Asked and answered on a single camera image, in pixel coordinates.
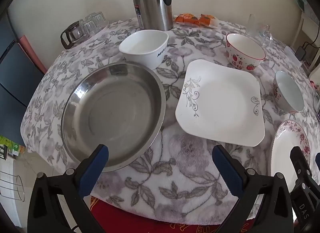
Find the large stainless steel basin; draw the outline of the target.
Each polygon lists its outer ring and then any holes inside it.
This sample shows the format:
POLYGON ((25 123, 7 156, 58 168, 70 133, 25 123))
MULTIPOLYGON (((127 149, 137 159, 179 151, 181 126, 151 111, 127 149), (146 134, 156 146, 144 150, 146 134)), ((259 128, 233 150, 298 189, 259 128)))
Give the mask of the large stainless steel basin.
POLYGON ((126 167, 155 141, 164 121, 163 84, 137 63, 112 63, 87 75, 70 94, 62 114, 61 139, 73 161, 83 161, 102 144, 103 169, 126 167))

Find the floral grey white tablecloth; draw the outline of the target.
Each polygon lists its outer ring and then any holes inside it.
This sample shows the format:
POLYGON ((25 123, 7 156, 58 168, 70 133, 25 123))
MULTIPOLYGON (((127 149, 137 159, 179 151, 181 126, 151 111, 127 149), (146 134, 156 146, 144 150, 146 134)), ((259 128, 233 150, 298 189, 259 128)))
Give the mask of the floral grey white tablecloth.
MULTIPOLYGON (((118 47, 138 26, 134 18, 113 22, 87 44, 61 52, 37 87, 23 117, 21 135, 27 149, 37 152, 59 174, 77 167, 61 139, 61 117, 69 95, 91 72, 123 60, 118 47)), ((243 34, 245 29, 222 22, 213 29, 175 25, 169 31, 168 48, 156 69, 167 100, 161 131, 150 149, 131 165, 102 173, 93 196, 160 221, 209 225, 225 219, 236 197, 230 194, 212 161, 216 142, 186 134, 176 121, 175 109, 190 62, 204 59, 229 65, 225 56, 228 33, 243 34)), ((319 152, 319 122, 313 108, 313 88, 304 70, 286 55, 284 43, 272 42, 253 75, 260 84, 264 140, 253 148, 225 144, 226 150, 245 168, 266 174, 276 129, 283 121, 293 119, 304 129, 314 158, 319 152), (277 105, 272 90, 277 71, 286 72, 298 85, 304 100, 301 112, 286 113, 277 105)))

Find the white square deep bowl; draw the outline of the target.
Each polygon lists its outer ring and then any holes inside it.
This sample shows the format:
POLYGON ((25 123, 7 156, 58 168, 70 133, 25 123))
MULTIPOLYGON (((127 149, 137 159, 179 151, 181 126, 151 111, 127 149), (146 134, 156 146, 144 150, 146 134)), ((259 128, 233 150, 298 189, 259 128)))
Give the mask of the white square deep bowl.
POLYGON ((154 70, 164 59, 168 40, 169 35, 166 32, 145 29, 124 39, 119 45, 119 51, 127 61, 139 63, 154 70))

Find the orange snack packet right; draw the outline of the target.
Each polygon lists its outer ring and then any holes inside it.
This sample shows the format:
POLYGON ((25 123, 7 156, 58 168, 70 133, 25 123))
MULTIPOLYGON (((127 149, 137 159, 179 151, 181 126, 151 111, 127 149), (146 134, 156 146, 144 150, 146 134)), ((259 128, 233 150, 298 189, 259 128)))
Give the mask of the orange snack packet right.
POLYGON ((199 24, 204 27, 213 28, 216 27, 219 21, 216 17, 207 14, 201 14, 199 18, 199 24))

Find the orange snack packet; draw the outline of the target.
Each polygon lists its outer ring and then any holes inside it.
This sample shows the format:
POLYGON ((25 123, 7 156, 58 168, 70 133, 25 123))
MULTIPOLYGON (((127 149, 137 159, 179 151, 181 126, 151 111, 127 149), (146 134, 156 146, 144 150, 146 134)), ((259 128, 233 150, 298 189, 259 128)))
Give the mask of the orange snack packet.
POLYGON ((193 14, 182 13, 176 16, 174 22, 183 26, 200 27, 199 19, 193 14))
POLYGON ((213 28, 216 27, 219 21, 216 17, 207 14, 201 14, 199 18, 199 24, 204 27, 213 28))

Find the dark blue cabinet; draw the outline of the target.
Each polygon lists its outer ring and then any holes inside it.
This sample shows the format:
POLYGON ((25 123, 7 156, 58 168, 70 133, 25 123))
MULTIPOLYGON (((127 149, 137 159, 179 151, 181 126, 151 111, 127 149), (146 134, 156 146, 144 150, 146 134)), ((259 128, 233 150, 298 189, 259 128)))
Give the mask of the dark blue cabinet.
POLYGON ((23 145, 20 132, 27 106, 35 93, 43 72, 27 56, 11 27, 8 14, 1 16, 0 64, 0 133, 23 145))

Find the small white floral bowl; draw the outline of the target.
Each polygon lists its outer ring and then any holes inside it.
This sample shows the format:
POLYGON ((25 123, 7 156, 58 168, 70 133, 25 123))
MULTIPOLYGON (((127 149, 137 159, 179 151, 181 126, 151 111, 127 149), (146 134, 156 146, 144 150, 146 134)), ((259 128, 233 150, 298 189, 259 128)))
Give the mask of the small white floral bowl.
POLYGON ((275 73, 272 90, 277 105, 286 113, 295 114, 303 110, 303 95, 296 82, 286 72, 275 73))

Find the red embroidered cloth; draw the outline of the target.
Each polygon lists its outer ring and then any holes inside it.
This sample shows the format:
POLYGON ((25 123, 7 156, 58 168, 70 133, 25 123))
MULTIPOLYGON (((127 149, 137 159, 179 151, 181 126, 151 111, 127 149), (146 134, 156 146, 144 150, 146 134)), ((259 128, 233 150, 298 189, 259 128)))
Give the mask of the red embroidered cloth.
POLYGON ((102 200, 91 197, 90 210, 105 232, 216 232, 218 225, 165 223, 134 215, 102 200))

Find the orange snack packet left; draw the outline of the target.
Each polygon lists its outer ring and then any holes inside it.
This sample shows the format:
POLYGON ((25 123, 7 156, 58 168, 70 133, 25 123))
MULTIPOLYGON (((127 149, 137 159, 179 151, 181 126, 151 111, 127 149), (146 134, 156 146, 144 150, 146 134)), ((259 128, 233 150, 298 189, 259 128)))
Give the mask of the orange snack packet left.
POLYGON ((200 27, 199 19, 193 14, 182 13, 176 16, 174 22, 183 26, 200 27))

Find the pink white tray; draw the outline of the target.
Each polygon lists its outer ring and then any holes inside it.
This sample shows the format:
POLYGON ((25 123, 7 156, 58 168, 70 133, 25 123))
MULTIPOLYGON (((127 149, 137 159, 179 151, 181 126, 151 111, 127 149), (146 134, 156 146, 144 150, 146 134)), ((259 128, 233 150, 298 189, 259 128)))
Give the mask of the pink white tray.
MULTIPOLYGON (((103 29, 105 29, 107 26, 109 25, 109 22, 107 21, 107 25, 104 28, 98 28, 98 31, 96 34, 98 34, 100 31, 102 31, 103 29)), ((93 37, 94 35, 88 35, 86 36, 86 40, 88 40, 89 38, 93 37)))

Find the upturned clear drinking glass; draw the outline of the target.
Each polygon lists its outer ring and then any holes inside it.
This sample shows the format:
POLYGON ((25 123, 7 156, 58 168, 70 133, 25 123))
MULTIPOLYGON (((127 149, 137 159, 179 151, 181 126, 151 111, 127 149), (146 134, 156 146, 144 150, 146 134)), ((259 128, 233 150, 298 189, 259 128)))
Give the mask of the upturned clear drinking glass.
POLYGON ((98 27, 91 16, 85 18, 83 27, 88 35, 95 35, 98 31, 98 27))
POLYGON ((107 21, 102 12, 94 13, 92 18, 98 28, 104 28, 107 25, 107 21))

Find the white square floral plate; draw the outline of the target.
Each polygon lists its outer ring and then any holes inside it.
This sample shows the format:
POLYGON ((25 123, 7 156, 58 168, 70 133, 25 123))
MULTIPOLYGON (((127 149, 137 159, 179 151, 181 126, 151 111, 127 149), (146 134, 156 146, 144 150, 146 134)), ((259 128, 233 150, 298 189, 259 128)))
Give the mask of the white square floral plate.
POLYGON ((265 137, 255 76, 203 59, 187 67, 175 116, 186 133, 204 139, 255 147, 265 137))

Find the pink floral round plate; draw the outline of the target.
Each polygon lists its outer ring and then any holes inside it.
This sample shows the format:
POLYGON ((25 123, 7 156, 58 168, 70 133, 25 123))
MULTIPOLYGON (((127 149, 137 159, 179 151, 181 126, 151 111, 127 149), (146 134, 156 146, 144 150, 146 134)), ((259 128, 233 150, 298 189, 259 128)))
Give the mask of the pink floral round plate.
POLYGON ((307 163, 310 163, 310 146, 304 129, 296 121, 286 120, 276 130, 271 143, 267 175, 274 176, 277 172, 282 173, 290 192, 295 187, 297 180, 297 175, 290 159, 291 149, 295 146, 300 147, 307 163))

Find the strawberry pattern red-rim bowl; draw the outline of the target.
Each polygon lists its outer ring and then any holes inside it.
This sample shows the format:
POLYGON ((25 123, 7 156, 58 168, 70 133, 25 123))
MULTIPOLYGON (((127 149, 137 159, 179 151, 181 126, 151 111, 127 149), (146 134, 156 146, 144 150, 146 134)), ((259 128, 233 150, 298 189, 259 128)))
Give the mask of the strawberry pattern red-rim bowl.
POLYGON ((266 58, 264 49, 242 34, 226 35, 226 58, 236 69, 251 72, 266 58))

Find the white side shelf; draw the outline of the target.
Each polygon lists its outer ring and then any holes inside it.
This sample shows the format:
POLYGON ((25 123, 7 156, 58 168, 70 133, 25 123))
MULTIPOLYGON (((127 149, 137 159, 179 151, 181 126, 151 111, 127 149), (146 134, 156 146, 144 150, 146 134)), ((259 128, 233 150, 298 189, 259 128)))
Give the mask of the white side shelf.
POLYGON ((304 12, 301 12, 300 21, 290 47, 296 51, 299 47, 306 47, 303 63, 306 72, 310 74, 319 65, 319 34, 318 25, 304 12))

